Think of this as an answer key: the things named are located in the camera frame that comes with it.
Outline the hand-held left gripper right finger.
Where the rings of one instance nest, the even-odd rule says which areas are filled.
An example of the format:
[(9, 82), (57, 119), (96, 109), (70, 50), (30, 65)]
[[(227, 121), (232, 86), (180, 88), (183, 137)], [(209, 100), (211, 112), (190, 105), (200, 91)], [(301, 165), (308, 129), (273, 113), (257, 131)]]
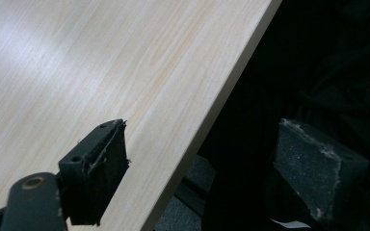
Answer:
[(279, 123), (275, 168), (318, 221), (354, 212), (352, 197), (368, 166), (366, 158), (306, 123)]

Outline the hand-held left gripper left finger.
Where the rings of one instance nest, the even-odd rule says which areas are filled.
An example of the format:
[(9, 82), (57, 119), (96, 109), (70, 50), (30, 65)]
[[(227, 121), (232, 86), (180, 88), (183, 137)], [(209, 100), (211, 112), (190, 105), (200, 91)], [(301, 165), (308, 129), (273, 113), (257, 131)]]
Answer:
[(96, 126), (58, 163), (61, 200), (72, 225), (99, 225), (129, 168), (124, 130), (115, 119)]

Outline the white paper scrap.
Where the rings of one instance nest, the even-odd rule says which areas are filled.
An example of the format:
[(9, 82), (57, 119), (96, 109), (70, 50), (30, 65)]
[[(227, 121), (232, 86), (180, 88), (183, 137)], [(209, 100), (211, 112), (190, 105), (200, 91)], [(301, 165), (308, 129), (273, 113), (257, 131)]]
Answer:
[(287, 229), (310, 228), (310, 226), (308, 224), (297, 221), (297, 220), (293, 220), (293, 221), (289, 221), (289, 222), (281, 222), (281, 221), (272, 219), (272, 222), (274, 222), (278, 225), (281, 225), (282, 227), (287, 228)]

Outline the dark cloth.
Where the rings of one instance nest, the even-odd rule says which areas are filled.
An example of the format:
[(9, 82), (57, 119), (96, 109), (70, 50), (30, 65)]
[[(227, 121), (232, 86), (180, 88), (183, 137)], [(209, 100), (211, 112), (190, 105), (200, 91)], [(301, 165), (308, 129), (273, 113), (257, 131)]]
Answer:
[(273, 165), (278, 124), (296, 119), (370, 162), (370, 0), (282, 0), (200, 154), (217, 174), (201, 231), (370, 231), (370, 183), (342, 227), (309, 218)]

